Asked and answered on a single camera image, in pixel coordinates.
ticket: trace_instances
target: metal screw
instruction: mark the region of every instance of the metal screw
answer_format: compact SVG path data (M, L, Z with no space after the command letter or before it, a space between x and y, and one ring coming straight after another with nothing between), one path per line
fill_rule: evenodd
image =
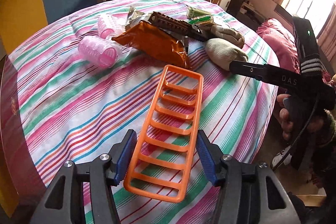
M65 163L64 163L64 166L65 167L71 167L73 165L73 161L72 160L67 160Z
M265 163L265 162L261 162L261 163L259 164L259 167L260 167L260 168L267 168L268 165L267 165L267 163Z
M109 154L101 154L99 157L101 160L108 160L110 158Z
M222 158L223 160L232 160L232 156L229 154L224 154Z

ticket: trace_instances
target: white shoe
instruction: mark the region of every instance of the white shoe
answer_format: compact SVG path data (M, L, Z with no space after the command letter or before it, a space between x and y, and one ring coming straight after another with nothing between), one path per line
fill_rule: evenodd
M276 166L278 164L278 162L282 159L282 157L284 156L284 154L287 153L287 151L291 148L291 146L286 147L284 150L282 150L280 153L276 154L275 157L272 159L271 162L271 168L273 168L274 166ZM285 160L283 161L284 165L288 165L291 162L292 159L292 155L289 154Z

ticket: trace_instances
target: orange frame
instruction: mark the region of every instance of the orange frame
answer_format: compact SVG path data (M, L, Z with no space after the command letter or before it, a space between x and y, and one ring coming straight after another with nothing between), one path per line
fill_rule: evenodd
M198 80L197 87L195 89L187 89L187 88L184 88L178 85L168 83L166 81L166 75L168 71L179 73L181 75L191 77L191 78ZM187 101L184 99L180 99L174 96L164 94L162 91L163 87L167 87L172 90L177 90L187 95L195 95L195 99L192 101ZM146 196L148 198L158 199L158 200L172 202L172 203L178 203L184 199L186 195L188 180L190 177L191 166L193 163L193 157L194 157L195 146L196 146L197 131L198 131L198 126L199 126L199 121L200 121L200 114L201 114L202 90L203 90L203 76L201 74L192 72L190 70L182 69L176 66L172 66L172 65L167 65L164 67L160 82L157 85L157 89L155 91L155 95L152 100L151 106L149 108L147 117L140 131L139 138L135 146L134 153L132 155L131 162L129 164L128 171L127 171L127 174L124 180L124 187L127 191L131 193L135 193L137 195ZM164 107L160 107L159 105L157 105L159 97L162 98L163 100L173 102L176 104L180 104L184 106L194 106L194 111L191 114L184 114L184 113L179 113L176 111L169 110ZM169 115L171 117L175 117L175 118L179 118L183 120L190 120L190 121L193 121L193 124L189 129L180 129L180 128L165 125L163 123L155 122L152 119L154 111L161 113L161 114ZM149 126L152 126L154 128L158 128L161 130L169 131L169 132L172 132L178 135L190 135L189 144L186 146L179 146L179 145L170 144L170 143L166 143L166 142L162 142L162 141L150 138L147 136L147 130ZM173 151L186 152L187 153L186 161L184 164L176 164L173 162L154 159L146 155L143 155L141 154L141 147L144 142L156 145L158 147L170 149ZM135 167L136 167L138 160L142 160L150 164L155 164L155 165L159 165L159 166L166 167L166 168L182 170L183 175L182 175L181 182L179 183L171 182L171 181L162 180L162 179L154 178L151 176L147 176L147 175L143 175L141 173L135 172ZM171 197L171 196L160 195L160 194L151 193L145 190L138 189L136 187L131 186L132 178L137 178L137 179L144 180L144 181L147 181L153 184L177 189L178 194L175 197Z

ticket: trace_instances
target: pink cushion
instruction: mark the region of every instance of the pink cushion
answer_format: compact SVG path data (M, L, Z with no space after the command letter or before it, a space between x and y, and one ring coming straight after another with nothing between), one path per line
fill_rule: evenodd
M275 18L258 27L257 34L265 40L278 57L280 68L300 73L293 35Z

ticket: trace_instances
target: striped tablecloth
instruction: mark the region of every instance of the striped tablecloth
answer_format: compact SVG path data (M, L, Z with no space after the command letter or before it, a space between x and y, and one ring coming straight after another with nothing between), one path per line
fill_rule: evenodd
M102 70L84 60L77 50L83 36L97 35L94 25L100 14L125 19L130 5L176 19L186 19L187 5L207 10L245 36L243 50L250 62L278 66L275 53L255 32L204 0L115 0L54 22L9 56L18 70L18 99L27 146L46 185L64 161L91 161L120 142L127 129L140 132L164 64L127 48L122 60ZM239 161L251 161L263 140L277 87L223 71L209 60L199 41L190 43L189 56L194 71L204 76L199 128L224 153ZM176 136L169 139L179 141ZM165 152L158 156L174 161ZM156 176L162 173L153 172ZM122 183L113 187L122 223L205 223L214 210L217 192L207 181L197 153L181 203L131 194ZM87 223L93 223L88 184L84 185L84 196Z

